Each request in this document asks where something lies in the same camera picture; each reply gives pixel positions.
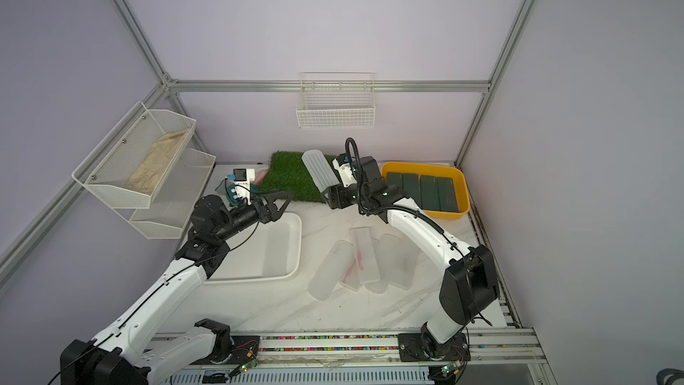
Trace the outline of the white plastic storage box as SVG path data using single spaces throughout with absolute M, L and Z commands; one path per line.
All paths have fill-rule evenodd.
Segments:
M 297 274 L 302 249 L 302 220 L 286 212 L 278 221 L 259 227 L 245 239 L 236 235 L 228 241 L 232 248 L 207 283 L 261 283 L 292 278 Z

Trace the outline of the yellow plastic storage box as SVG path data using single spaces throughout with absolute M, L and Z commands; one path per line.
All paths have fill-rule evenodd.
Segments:
M 432 219 L 458 220 L 470 213 L 470 195 L 464 174 L 454 167 L 388 162 L 381 174 L 397 184 Z

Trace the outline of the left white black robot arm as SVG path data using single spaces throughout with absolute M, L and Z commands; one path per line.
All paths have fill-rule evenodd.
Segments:
M 279 220 L 294 197 L 293 192 L 261 192 L 232 209 L 217 195 L 196 201 L 187 240 L 162 276 L 94 338 L 73 340 L 62 351 L 55 380 L 62 384 L 160 384 L 197 360 L 215 364 L 229 360 L 235 351 L 231 328 L 208 318 L 157 351 L 146 349 L 181 303 L 219 269 L 232 250 L 228 240 Z

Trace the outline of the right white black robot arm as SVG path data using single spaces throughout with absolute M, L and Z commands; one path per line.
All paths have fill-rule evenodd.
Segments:
M 422 327 L 426 347 L 445 347 L 475 317 L 500 297 L 493 253 L 475 247 L 444 230 L 438 219 L 459 219 L 470 210 L 465 176 L 445 166 L 387 162 L 377 164 L 371 156 L 350 160 L 347 154 L 333 163 L 322 159 L 308 171 L 333 210 L 356 206 L 363 216 L 379 217 L 407 236 L 441 271 L 442 284 L 436 313 Z M 388 183 L 391 173 L 415 176 L 418 187 L 437 193 L 440 180 L 452 182 L 449 200 L 454 211 L 440 210 L 439 201 L 424 210 L 405 187 Z

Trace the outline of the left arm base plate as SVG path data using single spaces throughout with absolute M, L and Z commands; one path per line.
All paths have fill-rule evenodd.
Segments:
M 194 365 L 244 365 L 258 357 L 260 337 L 238 335 L 232 337 L 233 347 L 223 358 L 207 356 L 194 362 Z

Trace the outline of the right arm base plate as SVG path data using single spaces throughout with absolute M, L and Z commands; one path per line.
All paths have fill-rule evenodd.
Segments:
M 437 342 L 429 333 L 400 333 L 397 342 L 402 362 L 470 360 L 470 346 L 464 333 L 452 336 L 445 343 Z

